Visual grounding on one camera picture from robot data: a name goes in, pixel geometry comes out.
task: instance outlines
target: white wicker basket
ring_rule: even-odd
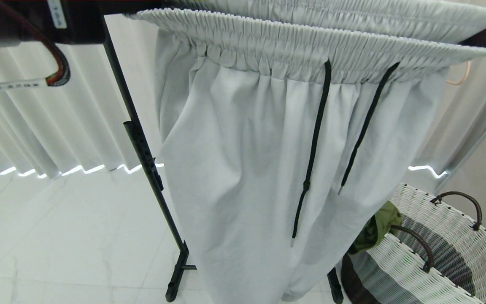
[[[459,193],[434,197],[409,185],[397,187],[391,202],[405,216],[402,226],[430,246],[435,268],[422,270],[420,254],[426,253],[415,238],[403,232],[398,238],[388,234],[379,246],[343,259],[341,279],[353,303],[486,303],[481,210],[478,207],[474,221],[447,204],[430,202],[449,194]]]

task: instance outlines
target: gray stripe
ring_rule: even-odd
[[[435,233],[425,225],[413,220],[411,217],[403,214],[403,227],[407,227],[421,235],[427,242],[434,254],[434,268],[440,271],[453,283],[463,288],[472,295],[475,295],[475,286],[473,274],[470,267],[461,254],[444,240],[442,236]],[[408,233],[399,231],[397,237],[403,244],[410,247],[414,252],[419,254],[421,258],[427,260],[427,254],[419,242]]]
[[[416,296],[401,287],[397,281],[383,271],[367,252],[349,255],[349,257],[363,286],[380,303],[422,304]]]

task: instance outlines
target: olive green garment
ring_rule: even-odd
[[[401,225],[402,214],[392,202],[387,201],[385,205],[367,221],[357,238],[350,246],[348,253],[357,254],[378,246],[391,225]]]

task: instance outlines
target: red wire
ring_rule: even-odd
[[[46,77],[46,83],[48,85],[53,85],[57,81],[59,81],[63,75],[65,75],[65,70],[69,69],[68,65],[65,64],[66,62],[65,55],[61,52],[61,50],[52,42],[48,37],[46,37],[37,27],[31,24],[24,16],[18,13],[14,8],[11,8],[7,4],[0,2],[0,8],[5,11],[7,15],[9,15],[12,19],[23,25],[32,35],[35,37],[36,40],[42,42],[44,46],[50,51],[52,56],[57,62],[58,70],[56,73]]]

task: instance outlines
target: waistband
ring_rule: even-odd
[[[181,8],[458,43],[486,29],[486,8],[443,0],[175,0]]]
[[[322,83],[324,62],[331,83],[378,83],[400,62],[393,81],[408,81],[453,64],[486,56],[485,48],[420,41],[373,33],[324,29],[218,12],[164,8],[131,16],[155,23],[189,43],[199,56],[226,68],[278,79]]]

